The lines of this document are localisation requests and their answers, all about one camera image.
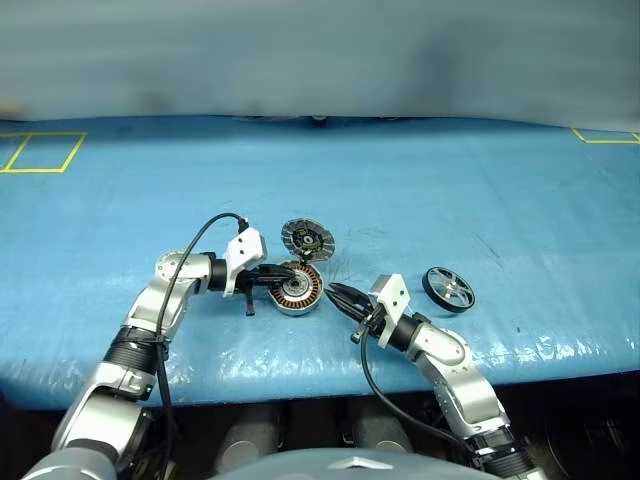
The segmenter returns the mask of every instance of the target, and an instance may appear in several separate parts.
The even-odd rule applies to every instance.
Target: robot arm
[[[401,275],[381,275],[368,295],[335,283],[331,289],[331,301],[360,323],[352,341],[359,343],[367,329],[379,346],[403,352],[430,381],[451,431],[474,452],[476,467],[502,478],[546,478],[512,435],[509,417],[475,368],[466,340],[420,314],[404,313],[410,297]]]
[[[151,421],[138,402],[149,398],[155,384],[156,322],[182,254],[169,252],[157,261],[153,280],[136,298],[103,360],[67,410],[55,433],[52,453],[26,479],[115,478],[129,465]],[[211,253],[189,255],[162,318],[163,338],[168,342],[175,336],[191,295],[220,290],[230,296],[238,282],[249,303],[254,278],[268,282],[292,274],[276,269],[273,275],[268,265],[256,269],[260,274],[247,270],[265,257],[264,240],[251,227],[229,242],[223,259]]]

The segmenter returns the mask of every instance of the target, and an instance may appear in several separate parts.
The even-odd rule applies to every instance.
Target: wrinkled plastic sheet
[[[88,132],[62,174],[0,174],[0,390],[26,408],[68,406],[156,259],[227,210],[263,233],[269,262],[290,258],[282,224],[308,216],[336,240],[326,282],[366,290],[401,273],[413,310],[466,338],[494,384],[640,368],[637,144],[483,120],[0,124],[16,130]],[[59,147],[39,138],[14,166]],[[222,254],[234,232],[217,224],[199,250]],[[471,310],[426,296],[434,265],[471,284]],[[291,318],[257,289],[256,310],[215,292],[191,301],[167,363],[176,403],[368,392],[355,324],[326,298]],[[370,357],[385,391],[430,388],[400,354]]]

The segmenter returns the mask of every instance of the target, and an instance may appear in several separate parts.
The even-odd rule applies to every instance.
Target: black cable
[[[382,403],[384,403],[389,410],[395,413],[400,418],[406,420],[411,425],[423,430],[434,437],[439,438],[440,440],[444,440],[456,447],[462,448],[468,453],[474,453],[473,448],[470,445],[467,445],[464,440],[458,438],[453,433],[447,432],[441,428],[433,427],[429,424],[421,422],[417,418],[409,415],[407,412],[398,407],[395,403],[393,403],[389,398],[382,393],[376,382],[373,380],[371,376],[371,371],[369,370],[369,364],[367,362],[367,339],[369,338],[369,327],[365,327],[364,332],[362,334],[362,338],[360,339],[360,360],[362,362],[362,371],[364,372],[364,376],[367,379],[367,383],[373,390],[373,393],[380,399]]]
[[[216,215],[215,217],[210,218],[207,223],[205,223],[200,231],[196,233],[193,237],[193,240],[187,245],[187,248],[182,253],[178,264],[176,265],[176,270],[169,281],[169,285],[167,286],[167,290],[164,294],[164,299],[162,300],[162,305],[160,306],[160,311],[158,312],[158,318],[156,320],[156,355],[158,357],[158,389],[160,390],[160,398],[162,399],[162,408],[164,411],[164,416],[166,420],[166,445],[164,448],[164,454],[162,456],[162,463],[160,464],[160,470],[158,471],[158,479],[164,480],[165,474],[167,472],[167,467],[169,465],[169,458],[171,457],[171,450],[173,447],[173,433],[174,433],[174,421],[173,421],[173,407],[171,405],[171,394],[169,393],[169,381],[167,379],[167,371],[164,366],[164,362],[167,358],[167,339],[162,335],[162,321],[164,319],[164,314],[167,310],[167,305],[169,304],[169,298],[171,297],[171,293],[173,292],[173,288],[176,285],[176,281],[178,280],[178,274],[184,265],[184,262],[187,261],[187,257],[196,246],[202,235],[209,229],[211,225],[220,220],[221,218],[232,217],[238,220],[238,224],[240,226],[240,230],[244,230],[248,223],[244,218],[235,213],[221,213]]]

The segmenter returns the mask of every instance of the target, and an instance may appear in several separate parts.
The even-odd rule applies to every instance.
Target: yellow tape square
[[[25,149],[29,141],[33,137],[47,137],[47,136],[74,136],[78,137],[78,140],[71,148],[71,151],[64,159],[62,164],[56,168],[14,168],[13,165],[16,163],[20,154]],[[0,169],[0,173],[64,173],[64,171],[69,167],[69,164],[75,157],[76,153],[82,146],[84,139],[87,138],[87,132],[11,132],[11,133],[0,133],[0,138],[13,138],[13,137],[22,137],[22,143],[16,148],[15,152],[11,155],[7,163]]]

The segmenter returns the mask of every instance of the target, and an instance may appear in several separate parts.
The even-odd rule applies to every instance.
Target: gray wall
[[[639,0],[0,0],[0,115],[640,128]]]

